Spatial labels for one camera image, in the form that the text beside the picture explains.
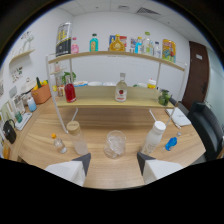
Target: white paper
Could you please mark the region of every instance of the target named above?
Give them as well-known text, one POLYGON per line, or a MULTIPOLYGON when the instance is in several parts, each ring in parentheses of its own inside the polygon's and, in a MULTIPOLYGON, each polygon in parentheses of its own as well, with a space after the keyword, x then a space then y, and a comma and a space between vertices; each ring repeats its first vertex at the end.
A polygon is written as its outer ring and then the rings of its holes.
MULTIPOLYGON (((166 109, 165 111, 170 116, 172 114, 173 109, 166 109)), ((191 125, 191 121, 185 116, 185 114, 178 107, 176 107, 171 119, 173 120, 174 123, 178 124, 179 126, 191 125)))

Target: blue bottle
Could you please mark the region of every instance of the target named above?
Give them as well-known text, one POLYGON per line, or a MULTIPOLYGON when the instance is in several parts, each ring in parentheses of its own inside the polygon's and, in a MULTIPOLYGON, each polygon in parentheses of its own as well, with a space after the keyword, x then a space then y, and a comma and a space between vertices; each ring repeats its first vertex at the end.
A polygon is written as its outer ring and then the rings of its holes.
POLYGON ((165 149, 171 151, 171 149, 177 144, 177 138, 181 135, 180 132, 177 132, 177 137, 173 137, 169 140, 169 142, 165 145, 165 149))
POLYGON ((92 39, 90 40, 89 51, 98 51, 98 39, 97 34, 94 33, 92 35, 92 39))
POLYGON ((135 44, 135 53, 136 54, 142 53, 142 37, 138 37, 138 42, 135 44))

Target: bottle cap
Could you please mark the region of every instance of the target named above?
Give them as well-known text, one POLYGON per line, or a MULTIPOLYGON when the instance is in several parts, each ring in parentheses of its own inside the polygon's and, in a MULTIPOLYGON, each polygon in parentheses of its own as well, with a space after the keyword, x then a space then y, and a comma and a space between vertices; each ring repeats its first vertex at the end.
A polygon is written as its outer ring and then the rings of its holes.
POLYGON ((56 138, 56 134, 55 134, 55 133, 52 133, 52 134, 51 134, 51 137, 52 137, 53 139, 55 139, 55 138, 56 138))
POLYGON ((71 135, 76 135, 80 132, 80 125, 78 121, 70 121, 66 128, 71 135))
POLYGON ((153 125, 153 129, 159 133, 163 133, 166 129, 166 125, 162 121, 156 121, 153 125))

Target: white bottle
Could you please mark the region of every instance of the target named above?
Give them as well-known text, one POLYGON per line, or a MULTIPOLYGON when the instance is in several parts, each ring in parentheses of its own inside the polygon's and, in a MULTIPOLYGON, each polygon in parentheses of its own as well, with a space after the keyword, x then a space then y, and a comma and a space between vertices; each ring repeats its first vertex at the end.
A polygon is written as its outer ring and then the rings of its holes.
POLYGON ((150 39, 149 39, 150 32, 145 32, 145 39, 142 42, 142 53, 149 55, 150 54, 150 39))
POLYGON ((117 83, 115 89, 115 100, 118 102, 124 102, 127 99, 127 84, 125 80, 125 73, 120 73, 120 82, 117 83))
POLYGON ((153 128, 146 136, 141 152, 147 155, 152 153, 156 146, 160 143, 165 129, 166 125, 162 121, 156 121, 153 125, 153 128))
POLYGON ((155 47, 153 48, 153 56, 156 58, 161 58, 161 50, 159 48, 159 42, 155 42, 155 47))

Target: clear plastic cup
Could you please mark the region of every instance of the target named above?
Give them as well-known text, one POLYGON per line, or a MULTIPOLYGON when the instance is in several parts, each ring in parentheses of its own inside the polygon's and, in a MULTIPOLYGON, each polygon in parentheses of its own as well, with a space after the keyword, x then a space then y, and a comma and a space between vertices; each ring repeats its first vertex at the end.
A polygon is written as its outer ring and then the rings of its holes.
POLYGON ((111 131, 107 135, 104 145, 104 153, 111 159, 119 158, 124 155, 126 147, 126 136, 121 131, 111 131))

